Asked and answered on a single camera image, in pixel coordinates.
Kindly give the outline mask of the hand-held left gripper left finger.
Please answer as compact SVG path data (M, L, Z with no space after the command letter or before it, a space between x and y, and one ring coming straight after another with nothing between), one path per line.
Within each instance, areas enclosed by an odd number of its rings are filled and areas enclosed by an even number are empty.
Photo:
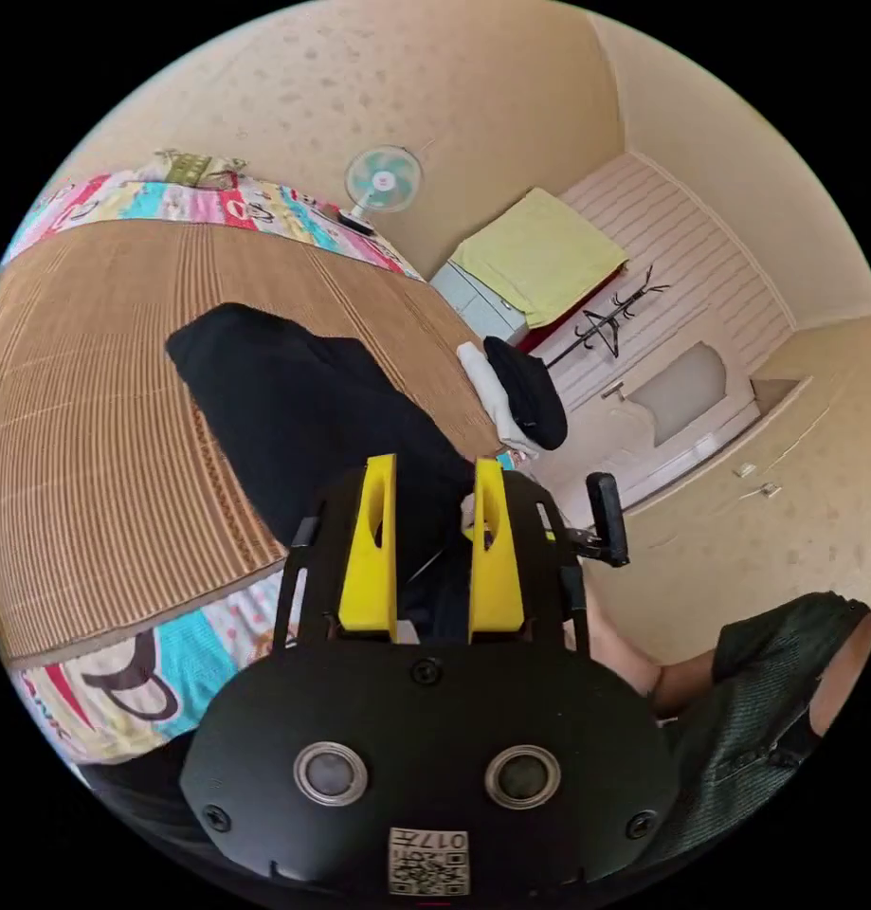
M349 634L397 630L396 457L367 461L338 605Z

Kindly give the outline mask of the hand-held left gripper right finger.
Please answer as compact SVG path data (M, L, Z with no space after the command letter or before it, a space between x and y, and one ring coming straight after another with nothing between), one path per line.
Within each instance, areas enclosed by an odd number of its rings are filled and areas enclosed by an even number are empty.
M516 634L523 598L504 472L498 462L476 462L468 604L470 634Z

